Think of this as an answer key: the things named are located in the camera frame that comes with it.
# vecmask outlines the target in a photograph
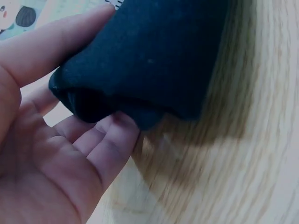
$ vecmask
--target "palm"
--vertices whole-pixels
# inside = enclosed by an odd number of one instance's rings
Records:
[[[0,148],[0,210],[37,223],[86,222],[137,135],[123,114],[94,127],[73,116],[49,127],[32,101],[21,104]]]

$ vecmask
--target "folded cloth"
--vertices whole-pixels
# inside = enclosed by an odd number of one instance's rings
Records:
[[[49,88],[85,122],[116,111],[141,130],[166,113],[197,119],[227,10],[228,0],[125,0],[95,39],[56,70]]]

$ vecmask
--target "wood grain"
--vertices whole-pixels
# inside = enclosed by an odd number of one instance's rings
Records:
[[[147,133],[90,223],[299,224],[298,105],[299,0],[232,0],[201,120]]]

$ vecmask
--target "cartoon character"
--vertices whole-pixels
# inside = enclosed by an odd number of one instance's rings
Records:
[[[14,29],[14,25],[28,28],[36,21],[33,8],[21,6],[18,0],[0,0],[0,34]]]
[[[17,0],[0,0],[0,29],[11,29],[20,10]]]

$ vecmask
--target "finger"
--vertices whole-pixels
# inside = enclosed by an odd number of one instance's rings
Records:
[[[49,113],[55,108],[59,100],[49,90],[48,85],[44,85],[38,90],[31,93],[29,96],[25,97],[22,100],[20,107],[22,107],[24,104],[28,102],[33,103],[36,110],[42,116],[45,116],[47,113]]]
[[[86,131],[93,128],[94,125],[95,124],[85,123],[72,115],[56,124],[53,128],[70,143],[74,143]]]
[[[58,67],[87,45],[113,15],[111,4],[86,14],[50,23],[0,43],[0,67],[19,87],[32,83]]]
[[[127,163],[137,140],[139,129],[131,118],[117,114],[101,143],[88,155],[106,190]]]
[[[98,122],[92,129],[84,133],[74,142],[74,147],[88,156],[90,152],[104,139],[112,124],[112,116],[108,116]]]

